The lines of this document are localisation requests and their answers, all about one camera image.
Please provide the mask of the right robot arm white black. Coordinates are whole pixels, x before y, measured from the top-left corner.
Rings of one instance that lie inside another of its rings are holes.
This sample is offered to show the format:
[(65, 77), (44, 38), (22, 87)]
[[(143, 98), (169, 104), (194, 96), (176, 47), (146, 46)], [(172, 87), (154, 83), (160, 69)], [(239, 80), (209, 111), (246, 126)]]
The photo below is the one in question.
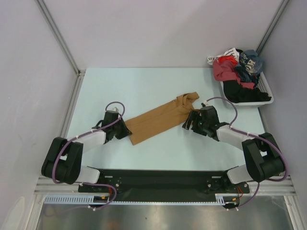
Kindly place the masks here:
[(239, 183), (260, 183), (286, 172), (281, 152), (270, 133), (254, 135), (235, 129), (227, 122), (220, 122), (214, 106), (204, 105), (199, 111), (191, 111), (182, 128), (243, 151), (245, 164), (227, 170), (226, 177), (221, 180), (226, 192), (233, 192)]

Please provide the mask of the tan ribbed tank top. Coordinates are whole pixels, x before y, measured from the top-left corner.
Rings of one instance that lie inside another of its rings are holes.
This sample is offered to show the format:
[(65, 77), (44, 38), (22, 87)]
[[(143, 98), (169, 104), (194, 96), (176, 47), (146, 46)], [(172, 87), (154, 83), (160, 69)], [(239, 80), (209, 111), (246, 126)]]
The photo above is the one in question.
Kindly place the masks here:
[(195, 110), (193, 103), (197, 99), (199, 99), (197, 92), (182, 94), (164, 105), (127, 120), (125, 124), (131, 132), (132, 145), (137, 145), (185, 122), (190, 112)]

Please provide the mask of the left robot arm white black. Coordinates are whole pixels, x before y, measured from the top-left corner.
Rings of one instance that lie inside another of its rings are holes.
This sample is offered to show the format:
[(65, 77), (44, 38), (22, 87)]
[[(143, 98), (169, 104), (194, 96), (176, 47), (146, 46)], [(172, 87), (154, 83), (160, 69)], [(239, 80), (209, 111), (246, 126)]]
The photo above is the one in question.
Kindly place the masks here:
[(102, 146), (113, 138), (118, 140), (131, 135), (123, 118), (117, 111), (107, 110), (104, 119), (84, 134), (53, 139), (41, 168), (44, 177), (55, 183), (86, 183), (99, 192), (106, 186), (106, 180), (100, 171), (82, 165), (83, 154), (97, 146)]

